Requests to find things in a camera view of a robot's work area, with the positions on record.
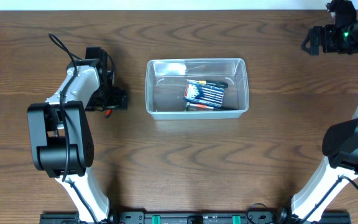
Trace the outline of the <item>blue precision screwdriver set case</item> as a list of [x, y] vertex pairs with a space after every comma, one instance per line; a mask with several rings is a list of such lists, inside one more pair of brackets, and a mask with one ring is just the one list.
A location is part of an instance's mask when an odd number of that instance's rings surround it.
[[220, 108], [223, 105], [224, 89], [203, 85], [195, 80], [187, 80], [184, 99], [191, 103], [199, 103]]

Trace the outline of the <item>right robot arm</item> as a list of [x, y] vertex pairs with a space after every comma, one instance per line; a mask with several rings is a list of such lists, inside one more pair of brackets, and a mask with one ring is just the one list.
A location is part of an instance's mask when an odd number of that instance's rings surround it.
[[[331, 1], [326, 5], [333, 24], [309, 29], [301, 48], [312, 56], [319, 52], [358, 53], [358, 14], [351, 1]], [[352, 119], [326, 131], [323, 159], [307, 184], [283, 208], [277, 223], [350, 223], [349, 215], [326, 215], [326, 207], [347, 185], [358, 178], [358, 106]]]

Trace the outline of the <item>claw hammer orange handle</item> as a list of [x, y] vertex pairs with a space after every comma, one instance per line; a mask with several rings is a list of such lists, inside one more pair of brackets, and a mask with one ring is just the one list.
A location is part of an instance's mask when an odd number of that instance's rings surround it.
[[217, 108], [217, 107], [208, 106], [208, 105], [199, 104], [199, 103], [186, 102], [185, 107], [184, 107], [184, 111], [188, 111], [190, 108], [193, 108], [194, 110], [210, 110], [210, 111], [232, 111], [232, 110], [236, 110], [235, 108], [228, 108], [228, 107]]

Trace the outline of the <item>red black handled pliers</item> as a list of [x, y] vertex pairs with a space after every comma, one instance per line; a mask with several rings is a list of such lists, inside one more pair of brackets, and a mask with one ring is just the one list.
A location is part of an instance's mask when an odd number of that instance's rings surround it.
[[111, 110], [107, 110], [105, 115], [104, 115], [104, 118], [108, 119], [110, 116], [111, 116]]

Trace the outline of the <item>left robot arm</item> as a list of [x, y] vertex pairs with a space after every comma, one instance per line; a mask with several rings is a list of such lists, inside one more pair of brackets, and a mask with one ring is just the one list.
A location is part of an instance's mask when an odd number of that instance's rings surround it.
[[114, 86], [112, 58], [101, 47], [88, 47], [84, 59], [67, 66], [67, 77], [43, 103], [27, 109], [32, 160], [67, 191], [76, 213], [46, 212], [41, 223], [118, 223], [91, 168], [94, 143], [88, 111], [127, 109], [127, 93]]

